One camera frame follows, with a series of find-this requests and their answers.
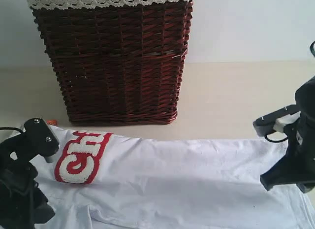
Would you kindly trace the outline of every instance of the dark red wicker basket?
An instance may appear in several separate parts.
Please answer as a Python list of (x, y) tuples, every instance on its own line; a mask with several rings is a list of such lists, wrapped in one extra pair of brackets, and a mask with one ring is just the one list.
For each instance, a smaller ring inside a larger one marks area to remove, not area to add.
[(172, 122), (192, 4), (33, 9), (70, 121)]

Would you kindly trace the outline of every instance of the beige table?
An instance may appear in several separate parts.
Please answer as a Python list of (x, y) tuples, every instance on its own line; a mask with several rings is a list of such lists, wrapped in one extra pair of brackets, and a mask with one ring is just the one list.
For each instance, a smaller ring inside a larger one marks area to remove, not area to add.
[[(314, 75), (312, 61), (187, 64), (172, 124), (84, 129), (159, 140), (256, 138), (252, 121), (294, 103), (296, 89)], [(0, 126), (42, 117), (73, 128), (50, 67), (0, 69), (0, 106)], [(310, 197), (315, 205), (315, 190)]]

